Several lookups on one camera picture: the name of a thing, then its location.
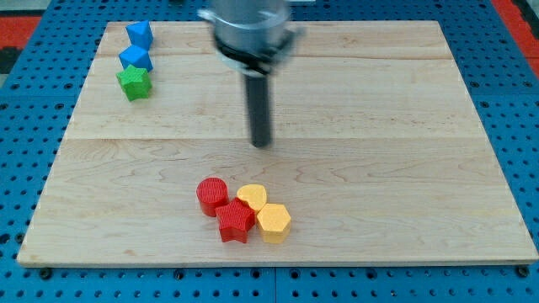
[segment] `plastic block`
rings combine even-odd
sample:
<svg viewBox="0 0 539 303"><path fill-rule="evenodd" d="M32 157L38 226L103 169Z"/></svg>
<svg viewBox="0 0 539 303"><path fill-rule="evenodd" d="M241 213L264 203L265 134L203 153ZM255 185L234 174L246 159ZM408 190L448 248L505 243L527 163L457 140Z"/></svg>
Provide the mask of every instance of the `plastic block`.
<svg viewBox="0 0 539 303"><path fill-rule="evenodd" d="M227 184L219 178L206 178L196 188L196 196L202 212L216 216L216 208L228 203Z"/></svg>
<svg viewBox="0 0 539 303"><path fill-rule="evenodd" d="M118 72L116 78L129 101L148 98L152 82L146 68L129 65L123 72Z"/></svg>
<svg viewBox="0 0 539 303"><path fill-rule="evenodd" d="M262 210L268 201L266 188L260 184L249 184L242 186L237 190L236 196L241 201L245 202L257 214L260 210Z"/></svg>
<svg viewBox="0 0 539 303"><path fill-rule="evenodd" d="M124 69L130 64L134 67L146 68L149 72L153 69L148 51L136 45L131 45L120 53L120 62Z"/></svg>
<svg viewBox="0 0 539 303"><path fill-rule="evenodd" d="M282 243L291 229L291 217L284 205L268 203L257 215L257 225L266 243Z"/></svg>
<svg viewBox="0 0 539 303"><path fill-rule="evenodd" d="M216 213L223 242L236 240L247 243L248 231L254 226L254 210L235 198L230 204L216 208Z"/></svg>
<svg viewBox="0 0 539 303"><path fill-rule="evenodd" d="M148 20L130 24L125 27L132 45L141 47L147 51L153 42L152 29Z"/></svg>

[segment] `red block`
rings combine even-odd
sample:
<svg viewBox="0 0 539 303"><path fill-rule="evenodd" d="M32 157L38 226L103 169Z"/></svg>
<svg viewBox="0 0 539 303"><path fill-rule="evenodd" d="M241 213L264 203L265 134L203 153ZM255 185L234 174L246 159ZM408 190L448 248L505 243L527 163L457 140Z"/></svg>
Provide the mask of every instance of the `red block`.
<svg viewBox="0 0 539 303"><path fill-rule="evenodd" d="M202 212L216 216L216 208L228 203L227 184L219 178L207 178L196 188L196 196Z"/></svg>
<svg viewBox="0 0 539 303"><path fill-rule="evenodd" d="M216 209L221 240L247 243L247 233L254 226L254 210L235 198L229 205Z"/></svg>

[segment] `green block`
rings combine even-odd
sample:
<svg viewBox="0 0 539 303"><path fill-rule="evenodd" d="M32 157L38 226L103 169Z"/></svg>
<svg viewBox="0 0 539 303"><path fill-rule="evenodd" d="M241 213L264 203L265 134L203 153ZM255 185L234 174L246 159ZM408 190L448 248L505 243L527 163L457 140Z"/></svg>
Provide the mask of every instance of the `green block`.
<svg viewBox="0 0 539 303"><path fill-rule="evenodd" d="M129 65L123 72L118 72L116 78L129 101L148 98L152 82L146 68Z"/></svg>

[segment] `black cylindrical tool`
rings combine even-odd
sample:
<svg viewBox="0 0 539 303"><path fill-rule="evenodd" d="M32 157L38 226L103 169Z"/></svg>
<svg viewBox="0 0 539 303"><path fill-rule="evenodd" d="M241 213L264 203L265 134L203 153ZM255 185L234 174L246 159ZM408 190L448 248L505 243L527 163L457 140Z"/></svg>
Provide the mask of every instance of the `black cylindrical tool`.
<svg viewBox="0 0 539 303"><path fill-rule="evenodd" d="M251 77L244 75L245 95L251 144L265 147L271 143L270 89L268 77Z"/></svg>

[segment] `red cylinder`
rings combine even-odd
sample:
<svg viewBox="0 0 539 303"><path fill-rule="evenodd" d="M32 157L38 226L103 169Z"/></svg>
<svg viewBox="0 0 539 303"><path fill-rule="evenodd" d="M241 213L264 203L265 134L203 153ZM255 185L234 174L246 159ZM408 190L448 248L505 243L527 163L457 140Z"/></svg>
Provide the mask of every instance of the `red cylinder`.
<svg viewBox="0 0 539 303"><path fill-rule="evenodd" d="M202 212L216 216L216 208L228 203L227 184L219 178L206 178L196 188L196 196Z"/></svg>

